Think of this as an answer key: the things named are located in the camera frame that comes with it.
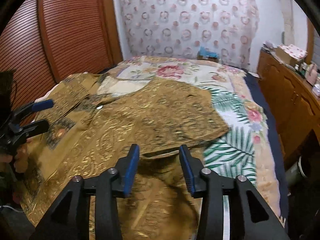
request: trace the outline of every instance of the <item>wooden dresser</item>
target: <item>wooden dresser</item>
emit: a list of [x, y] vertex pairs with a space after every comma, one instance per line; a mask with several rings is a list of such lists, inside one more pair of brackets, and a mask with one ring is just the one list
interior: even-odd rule
[[306, 140], [310, 134], [320, 142], [320, 100], [305, 79], [264, 49], [260, 52], [258, 74], [262, 93], [276, 119], [287, 169], [302, 154], [301, 145], [309, 144]]

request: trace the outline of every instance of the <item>metal screw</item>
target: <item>metal screw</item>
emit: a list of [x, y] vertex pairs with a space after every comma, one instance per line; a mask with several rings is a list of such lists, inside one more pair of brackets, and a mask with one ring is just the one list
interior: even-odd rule
[[109, 172], [110, 174], [116, 174], [118, 171], [117, 171], [116, 168], [110, 168], [110, 169], [108, 169], [108, 172]]
[[208, 169], [208, 168], [203, 168], [203, 169], [201, 170], [201, 172], [202, 172], [203, 174], [210, 174], [210, 173], [211, 173], [211, 170]]
[[238, 176], [238, 179], [239, 179], [239, 181], [244, 182], [244, 181], [247, 180], [247, 177], [244, 176], [244, 175], [239, 175], [239, 176]]
[[76, 176], [72, 177], [73, 182], [79, 182], [79, 181], [81, 181], [81, 179], [82, 179], [82, 177], [80, 175], [76, 175]]

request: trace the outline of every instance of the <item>gold shirt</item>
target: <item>gold shirt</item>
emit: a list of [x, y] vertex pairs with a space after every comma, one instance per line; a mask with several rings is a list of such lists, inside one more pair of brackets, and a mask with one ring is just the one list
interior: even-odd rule
[[[228, 126], [211, 107], [211, 95], [183, 82], [154, 79], [143, 89], [112, 98], [95, 93], [105, 75], [75, 74], [50, 94], [44, 110], [50, 130], [28, 146], [22, 207], [37, 225], [74, 175], [97, 176], [140, 146], [140, 162], [127, 199], [118, 199], [123, 239], [187, 240], [196, 232], [199, 202], [188, 194], [178, 149], [201, 159], [204, 142]], [[90, 237], [94, 239], [94, 198]]]

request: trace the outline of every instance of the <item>navy blue mattress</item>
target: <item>navy blue mattress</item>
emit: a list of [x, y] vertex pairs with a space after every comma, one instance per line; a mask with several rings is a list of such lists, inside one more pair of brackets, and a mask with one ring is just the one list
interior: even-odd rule
[[279, 181], [279, 191], [280, 191], [280, 210], [281, 215], [283, 218], [288, 219], [288, 212], [289, 212], [289, 203], [288, 203], [288, 184], [285, 179], [285, 171], [284, 171], [284, 163], [283, 157], [281, 152], [281, 147], [278, 139], [278, 133], [276, 130], [276, 120], [272, 115], [269, 105], [266, 102], [260, 86], [258, 84], [257, 79], [252, 76], [251, 74], [247, 73], [247, 76], [244, 78], [247, 86], [251, 92], [253, 100], [261, 107], [263, 107], [264, 113], [267, 116], [267, 124], [269, 127], [268, 131], [268, 139], [270, 142], [271, 150], [273, 159], [275, 161], [275, 170], [276, 170], [276, 177]]

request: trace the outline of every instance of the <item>curtain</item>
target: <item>curtain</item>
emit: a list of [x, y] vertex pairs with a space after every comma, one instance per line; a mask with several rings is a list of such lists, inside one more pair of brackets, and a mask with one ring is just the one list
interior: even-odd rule
[[255, 0], [120, 0], [131, 53], [196, 58], [201, 46], [247, 68], [259, 25]]

